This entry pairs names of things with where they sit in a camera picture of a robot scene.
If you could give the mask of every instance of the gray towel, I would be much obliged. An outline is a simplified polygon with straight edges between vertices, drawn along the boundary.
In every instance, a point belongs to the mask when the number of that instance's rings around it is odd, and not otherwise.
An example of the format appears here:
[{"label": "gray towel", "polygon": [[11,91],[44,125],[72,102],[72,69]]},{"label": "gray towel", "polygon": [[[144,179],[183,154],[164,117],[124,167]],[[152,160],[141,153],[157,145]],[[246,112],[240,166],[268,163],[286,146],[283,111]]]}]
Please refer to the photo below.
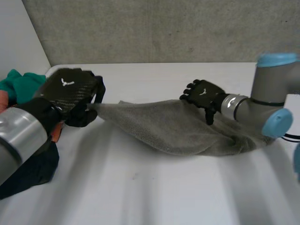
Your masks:
[{"label": "gray towel", "polygon": [[180,100],[149,104],[120,102],[93,105],[93,108],[100,118],[173,155],[233,155],[273,142],[221,114],[216,114],[214,124],[208,126],[203,109]]}]

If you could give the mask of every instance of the black cable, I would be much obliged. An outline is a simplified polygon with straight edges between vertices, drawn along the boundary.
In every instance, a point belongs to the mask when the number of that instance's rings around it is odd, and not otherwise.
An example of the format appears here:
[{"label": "black cable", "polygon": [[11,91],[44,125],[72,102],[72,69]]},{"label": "black cable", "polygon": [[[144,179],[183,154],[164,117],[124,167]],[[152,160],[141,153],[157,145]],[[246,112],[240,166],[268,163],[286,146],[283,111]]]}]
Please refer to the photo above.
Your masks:
[{"label": "black cable", "polygon": [[292,142],[292,143],[300,143],[300,141],[292,141],[292,140],[289,140],[289,139],[286,139],[284,137],[281,137],[283,140],[287,141],[287,142]]},{"label": "black cable", "polygon": [[300,136],[299,136],[299,135],[290,135],[290,134],[285,134],[285,137],[288,137],[288,138],[293,138],[293,139],[300,140]]}]

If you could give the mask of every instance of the orange fabric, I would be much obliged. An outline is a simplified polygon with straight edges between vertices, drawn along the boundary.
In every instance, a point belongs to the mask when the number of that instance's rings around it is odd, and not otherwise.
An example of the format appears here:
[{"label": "orange fabric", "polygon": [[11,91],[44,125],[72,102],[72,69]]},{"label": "orange fabric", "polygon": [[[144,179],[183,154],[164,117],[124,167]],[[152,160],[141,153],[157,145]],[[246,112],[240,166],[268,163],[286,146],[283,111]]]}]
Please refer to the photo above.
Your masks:
[{"label": "orange fabric", "polygon": [[8,107],[8,93],[0,90],[0,113],[5,111]]},{"label": "orange fabric", "polygon": [[60,138],[61,130],[62,130],[62,123],[59,123],[55,126],[54,130],[51,133],[53,142],[58,142]]}]

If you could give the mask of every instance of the gray concrete wall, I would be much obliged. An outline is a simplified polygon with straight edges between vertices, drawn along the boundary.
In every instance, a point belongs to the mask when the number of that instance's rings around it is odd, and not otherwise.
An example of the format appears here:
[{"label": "gray concrete wall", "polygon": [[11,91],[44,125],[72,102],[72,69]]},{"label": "gray concrete wall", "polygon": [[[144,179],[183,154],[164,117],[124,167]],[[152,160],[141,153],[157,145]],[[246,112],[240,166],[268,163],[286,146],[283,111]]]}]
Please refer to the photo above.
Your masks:
[{"label": "gray concrete wall", "polygon": [[299,52],[299,0],[23,0],[52,65]]}]

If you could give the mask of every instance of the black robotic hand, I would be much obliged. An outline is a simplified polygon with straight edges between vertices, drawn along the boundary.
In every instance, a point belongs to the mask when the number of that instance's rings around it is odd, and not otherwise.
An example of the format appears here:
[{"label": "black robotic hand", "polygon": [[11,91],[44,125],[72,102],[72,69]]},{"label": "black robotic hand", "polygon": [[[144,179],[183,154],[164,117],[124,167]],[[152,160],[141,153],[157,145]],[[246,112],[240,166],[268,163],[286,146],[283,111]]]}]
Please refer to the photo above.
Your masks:
[{"label": "black robotic hand", "polygon": [[187,85],[183,93],[180,100],[186,100],[198,108],[205,109],[205,119],[208,125],[213,124],[214,115],[220,111],[222,101],[227,96],[223,89],[205,80],[194,80],[193,83]]},{"label": "black robotic hand", "polygon": [[59,111],[61,120],[73,127],[85,127],[97,117],[97,111],[87,110],[96,95],[101,103],[105,86],[101,76],[81,69],[58,69],[37,91],[35,98],[43,98]]}]

